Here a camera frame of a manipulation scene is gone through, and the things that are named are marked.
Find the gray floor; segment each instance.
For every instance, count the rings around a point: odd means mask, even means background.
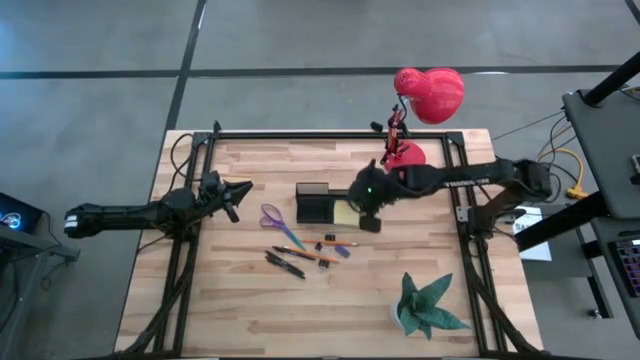
[[[196,0],[5,0],[0,71],[178,69],[195,7]],[[635,53],[639,35],[623,0],[209,0],[192,68],[607,65]],[[558,111],[562,93],[605,75],[465,75],[463,106],[438,127],[497,135]],[[0,80],[0,191],[51,212],[60,237],[70,207],[144,202],[175,84]],[[394,101],[392,76],[191,79],[177,128],[208,129],[213,120],[228,129],[365,128],[384,120]],[[552,124],[497,141],[496,153],[534,156]],[[409,125],[424,127],[413,117]],[[577,171],[570,158],[558,163]],[[596,190],[590,174],[585,190]],[[80,260],[39,291],[24,358],[112,350],[137,237],[66,240],[82,248]],[[640,342],[598,266],[615,319],[584,316],[594,306],[586,281],[529,283],[545,348],[635,358]]]

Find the scissors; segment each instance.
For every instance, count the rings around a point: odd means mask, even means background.
[[[282,214],[277,207],[271,204],[262,204],[262,212],[264,216],[260,219],[260,226],[263,228],[280,229],[293,241],[296,246],[302,250],[306,250],[302,242],[289,230],[282,219]]]

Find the artificial plant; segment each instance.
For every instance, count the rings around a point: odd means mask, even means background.
[[[397,311],[405,335],[420,330],[428,340],[431,340],[431,327],[444,330],[469,328],[455,315],[436,306],[449,288],[452,276],[453,274],[445,275],[418,290],[411,276],[404,273],[402,297],[398,303]]]

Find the wooden tabletop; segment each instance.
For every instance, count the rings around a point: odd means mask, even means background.
[[[470,163],[495,159],[487,130],[461,131]],[[169,149],[183,133],[167,133],[154,199],[167,191],[174,172]],[[444,166],[438,141],[415,142],[425,151],[427,163]],[[473,327],[449,191],[384,208],[379,234],[295,221],[296,182],[328,182],[333,189],[345,189],[368,161],[380,158],[383,148],[382,140],[216,142],[213,169],[230,181],[251,178],[254,187],[237,211],[239,223],[232,224],[224,213],[203,220],[183,356],[478,354],[473,330],[434,329],[427,341],[420,332],[405,337],[390,319],[390,305],[400,296],[405,271],[418,287],[453,273],[451,287],[438,306]],[[185,139],[176,148],[176,161],[181,163],[189,151],[190,140]],[[204,156],[199,158],[201,164]],[[499,190],[488,189],[494,194]],[[485,202],[480,192],[477,198]],[[298,279],[264,260],[264,250],[272,245],[292,243],[280,231],[261,229],[263,203],[277,206],[301,239],[320,240],[333,233],[337,240],[361,245],[349,248],[351,257],[325,271],[317,263],[283,255],[306,273],[306,280]],[[160,235],[145,231],[141,244]],[[130,345],[158,309],[170,248],[171,241],[163,240],[137,257],[116,350]],[[330,251],[325,254],[338,257]],[[516,245],[508,237],[496,236],[490,240],[489,256],[500,306],[528,341],[542,348]],[[489,318],[486,308],[483,318]],[[492,343],[490,321],[484,323]],[[173,339],[173,325],[175,321],[170,321],[168,342]]]

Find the white label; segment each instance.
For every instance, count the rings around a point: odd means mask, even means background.
[[[540,208],[518,206],[516,209],[525,210],[527,213],[519,217],[513,223],[514,234],[517,234],[520,231],[542,220],[542,212],[540,212]],[[525,250],[520,253],[520,258],[524,260],[551,261],[549,244],[547,242],[544,242],[540,245],[532,247],[531,249]]]

